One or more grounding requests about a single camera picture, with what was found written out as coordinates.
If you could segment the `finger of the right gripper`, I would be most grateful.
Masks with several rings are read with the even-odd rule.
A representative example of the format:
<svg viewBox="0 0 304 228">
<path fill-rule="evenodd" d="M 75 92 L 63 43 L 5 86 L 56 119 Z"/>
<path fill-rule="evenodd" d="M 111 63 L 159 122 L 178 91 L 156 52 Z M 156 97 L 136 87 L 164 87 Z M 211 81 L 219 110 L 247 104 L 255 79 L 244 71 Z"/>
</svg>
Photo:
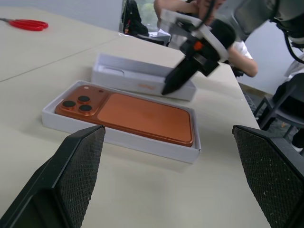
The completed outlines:
<svg viewBox="0 0 304 228">
<path fill-rule="evenodd" d="M 179 90 L 199 69 L 199 63 L 194 58 L 184 58 L 165 78 L 162 95 Z"/>
</svg>

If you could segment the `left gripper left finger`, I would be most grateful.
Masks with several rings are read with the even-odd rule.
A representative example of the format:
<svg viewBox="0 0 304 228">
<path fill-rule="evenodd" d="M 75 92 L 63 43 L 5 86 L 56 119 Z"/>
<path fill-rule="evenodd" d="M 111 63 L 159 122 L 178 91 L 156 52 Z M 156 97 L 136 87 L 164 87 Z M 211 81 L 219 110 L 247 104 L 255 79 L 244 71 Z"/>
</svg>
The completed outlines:
<svg viewBox="0 0 304 228">
<path fill-rule="evenodd" d="M 67 136 L 0 218 L 0 228 L 81 228 L 104 139 L 103 125 Z"/>
</svg>

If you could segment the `white phone box base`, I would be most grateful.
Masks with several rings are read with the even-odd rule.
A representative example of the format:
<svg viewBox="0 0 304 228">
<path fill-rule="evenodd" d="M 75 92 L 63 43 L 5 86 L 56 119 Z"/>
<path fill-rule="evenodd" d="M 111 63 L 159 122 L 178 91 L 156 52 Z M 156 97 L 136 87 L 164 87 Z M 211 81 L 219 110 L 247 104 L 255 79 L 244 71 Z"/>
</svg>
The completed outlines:
<svg viewBox="0 0 304 228">
<path fill-rule="evenodd" d="M 52 102 L 50 102 L 46 107 L 44 107 L 42 111 L 42 123 L 45 127 L 63 131 L 66 133 L 75 133 L 79 130 L 95 126 L 96 124 L 88 123 L 84 121 L 80 121 L 77 119 L 65 117 L 62 115 L 58 115 L 55 113 L 55 108 L 60 102 L 73 90 L 78 88 L 79 86 L 83 85 L 89 85 L 89 86 L 98 86 L 94 85 L 92 83 L 86 82 L 86 81 L 77 81 L 72 86 L 70 86 L 65 92 L 63 92 L 61 95 L 59 95 L 56 99 L 54 99 Z M 122 146 L 125 148 L 146 152 L 158 156 L 162 156 L 165 158 L 170 158 L 186 163 L 193 163 L 201 151 L 201 145 L 200 145 L 200 137 L 199 137 L 199 130 L 198 125 L 196 122 L 196 114 L 193 109 L 180 106 L 180 105 L 174 105 L 169 104 L 167 102 L 158 101 L 152 98 L 144 97 L 141 95 L 136 95 L 129 92 L 123 92 L 120 90 L 107 88 L 107 87 L 101 87 L 106 90 L 110 90 L 112 92 L 119 92 L 124 95 L 131 95 L 137 98 L 143 98 L 147 99 L 149 101 L 154 101 L 160 104 L 164 105 L 170 105 L 173 107 L 181 108 L 185 111 L 188 111 L 192 117 L 192 127 L 193 127 L 193 133 L 194 133 L 194 141 L 193 145 L 191 147 L 181 146 L 173 143 L 168 142 L 162 142 L 150 138 L 146 138 L 143 136 L 135 135 L 132 133 L 127 133 L 119 130 L 115 130 L 109 127 L 105 127 L 105 137 L 104 141 L 106 143 L 110 143 L 113 145 Z"/>
</svg>

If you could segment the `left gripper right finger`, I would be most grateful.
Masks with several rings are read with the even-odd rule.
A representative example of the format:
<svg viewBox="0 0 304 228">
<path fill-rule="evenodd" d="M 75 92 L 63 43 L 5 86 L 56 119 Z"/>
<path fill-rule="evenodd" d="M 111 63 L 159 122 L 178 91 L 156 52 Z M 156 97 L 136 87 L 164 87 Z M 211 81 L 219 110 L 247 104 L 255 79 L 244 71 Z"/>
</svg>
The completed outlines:
<svg viewBox="0 0 304 228">
<path fill-rule="evenodd" d="M 271 228 L 304 228 L 304 157 L 284 138 L 234 125 L 247 179 Z"/>
</svg>

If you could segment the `person in white shirt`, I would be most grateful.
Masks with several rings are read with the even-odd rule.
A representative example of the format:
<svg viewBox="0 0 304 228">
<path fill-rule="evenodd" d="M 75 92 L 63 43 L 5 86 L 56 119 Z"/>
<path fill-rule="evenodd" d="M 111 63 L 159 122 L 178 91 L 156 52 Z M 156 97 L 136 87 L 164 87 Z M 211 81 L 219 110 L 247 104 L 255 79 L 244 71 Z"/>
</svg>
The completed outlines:
<svg viewBox="0 0 304 228">
<path fill-rule="evenodd" d="M 160 23 L 162 10 L 175 11 L 204 19 L 211 1 L 212 0 L 155 0 L 153 6 L 158 18 L 158 23 Z M 243 41 L 235 42 L 228 49 L 228 54 L 228 61 L 231 66 L 238 68 L 249 77 L 256 76 L 258 73 L 258 65 L 248 52 Z"/>
</svg>

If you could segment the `orange smartphone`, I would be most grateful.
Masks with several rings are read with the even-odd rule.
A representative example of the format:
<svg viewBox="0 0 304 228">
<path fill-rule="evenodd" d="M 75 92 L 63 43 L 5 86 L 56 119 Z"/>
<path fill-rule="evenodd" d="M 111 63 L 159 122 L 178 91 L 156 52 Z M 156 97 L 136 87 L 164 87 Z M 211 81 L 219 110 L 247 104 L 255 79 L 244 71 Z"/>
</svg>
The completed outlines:
<svg viewBox="0 0 304 228">
<path fill-rule="evenodd" d="M 94 85 L 73 90 L 56 106 L 55 113 L 181 146 L 191 147 L 194 141 L 188 111 Z"/>
</svg>

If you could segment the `red handled scissors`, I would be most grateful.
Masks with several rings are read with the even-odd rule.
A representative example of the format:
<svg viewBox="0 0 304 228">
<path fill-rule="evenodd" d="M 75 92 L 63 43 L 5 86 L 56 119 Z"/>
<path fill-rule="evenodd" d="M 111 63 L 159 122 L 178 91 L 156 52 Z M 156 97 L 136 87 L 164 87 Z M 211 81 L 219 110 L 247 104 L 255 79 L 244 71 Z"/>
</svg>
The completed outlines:
<svg viewBox="0 0 304 228">
<path fill-rule="evenodd" d="M 38 20 L 0 18 L 0 21 L 4 21 L 9 25 L 16 27 L 18 29 L 23 29 L 28 31 L 38 32 L 38 31 L 43 31 L 49 27 L 48 23 Z"/>
</svg>

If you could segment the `dark grey chair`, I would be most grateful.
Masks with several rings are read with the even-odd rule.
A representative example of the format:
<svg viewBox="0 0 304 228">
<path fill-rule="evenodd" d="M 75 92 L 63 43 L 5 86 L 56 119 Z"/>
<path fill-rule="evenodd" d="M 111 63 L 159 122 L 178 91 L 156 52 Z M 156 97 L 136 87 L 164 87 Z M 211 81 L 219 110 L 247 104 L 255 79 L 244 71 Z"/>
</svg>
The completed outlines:
<svg viewBox="0 0 304 228">
<path fill-rule="evenodd" d="M 291 145 L 297 152 L 304 151 L 304 73 L 280 85 L 271 102 L 272 106 L 267 106 L 257 121 L 260 129 L 267 131 L 273 121 L 280 118 L 299 129 Z"/>
</svg>

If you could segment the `white phone box lid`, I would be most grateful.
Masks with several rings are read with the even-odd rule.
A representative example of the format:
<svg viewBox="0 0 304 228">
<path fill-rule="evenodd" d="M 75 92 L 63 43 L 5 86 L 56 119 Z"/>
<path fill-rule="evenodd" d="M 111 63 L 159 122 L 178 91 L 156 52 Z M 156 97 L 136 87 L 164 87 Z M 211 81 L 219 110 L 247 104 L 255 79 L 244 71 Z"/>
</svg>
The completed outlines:
<svg viewBox="0 0 304 228">
<path fill-rule="evenodd" d="M 99 54 L 92 70 L 91 82 L 122 91 L 162 96 L 161 91 L 171 67 Z"/>
</svg>

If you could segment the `black backpack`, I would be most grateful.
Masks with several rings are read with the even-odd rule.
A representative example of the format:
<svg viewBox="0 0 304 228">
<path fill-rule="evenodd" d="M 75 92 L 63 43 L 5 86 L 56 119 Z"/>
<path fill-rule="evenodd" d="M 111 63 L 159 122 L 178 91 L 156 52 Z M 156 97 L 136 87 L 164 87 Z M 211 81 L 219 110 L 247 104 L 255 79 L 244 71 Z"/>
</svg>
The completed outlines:
<svg viewBox="0 0 304 228">
<path fill-rule="evenodd" d="M 122 13 L 123 33 L 129 36 L 149 36 L 148 28 L 142 19 L 135 0 L 126 0 Z"/>
</svg>

